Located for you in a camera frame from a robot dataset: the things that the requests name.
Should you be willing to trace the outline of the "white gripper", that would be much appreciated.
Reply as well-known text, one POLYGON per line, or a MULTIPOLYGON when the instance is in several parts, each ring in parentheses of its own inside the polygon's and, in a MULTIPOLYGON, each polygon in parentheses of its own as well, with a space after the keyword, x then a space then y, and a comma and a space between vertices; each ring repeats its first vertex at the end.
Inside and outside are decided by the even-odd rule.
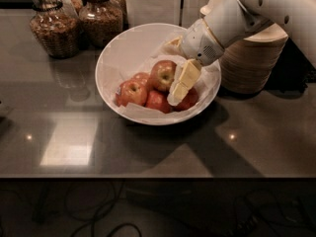
POLYGON ((175 80, 172 83, 167 101, 177 106, 189 93, 201 74, 201 66, 208 66, 220 58, 224 48, 216 40, 204 19, 198 19, 183 34, 165 42, 161 52, 166 55, 182 55, 183 64, 176 67, 175 80))

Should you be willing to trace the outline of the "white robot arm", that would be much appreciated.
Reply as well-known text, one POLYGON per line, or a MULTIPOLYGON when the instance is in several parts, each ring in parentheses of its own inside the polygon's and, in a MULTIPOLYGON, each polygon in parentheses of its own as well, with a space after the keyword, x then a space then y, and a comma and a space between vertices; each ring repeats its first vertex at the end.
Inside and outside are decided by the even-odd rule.
POLYGON ((167 101, 178 105, 200 71, 234 42, 277 24, 312 65, 316 65, 316 0, 222 0, 203 18, 164 46, 186 62, 176 70, 167 101))

